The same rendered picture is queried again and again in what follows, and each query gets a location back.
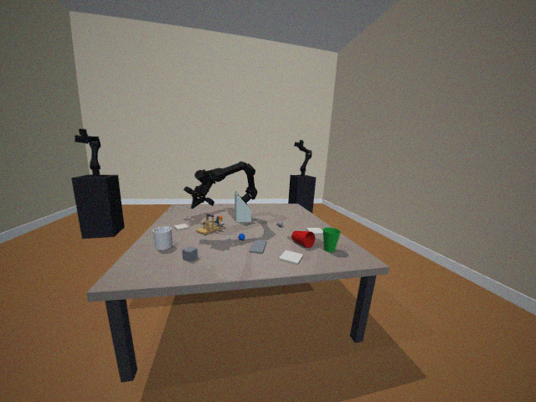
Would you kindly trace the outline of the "red plastic cup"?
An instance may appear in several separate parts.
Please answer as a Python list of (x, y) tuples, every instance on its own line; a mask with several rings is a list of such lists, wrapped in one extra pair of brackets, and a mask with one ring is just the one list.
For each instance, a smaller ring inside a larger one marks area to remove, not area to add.
[(314, 233), (309, 231), (294, 231), (291, 238), (307, 248), (311, 248), (315, 242)]

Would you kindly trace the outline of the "green plastic cup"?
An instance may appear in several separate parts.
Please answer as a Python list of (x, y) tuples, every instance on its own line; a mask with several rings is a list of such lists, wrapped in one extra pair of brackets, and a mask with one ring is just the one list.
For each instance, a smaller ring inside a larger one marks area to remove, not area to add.
[(341, 231), (334, 228), (323, 229), (324, 250), (333, 253), (336, 250)]

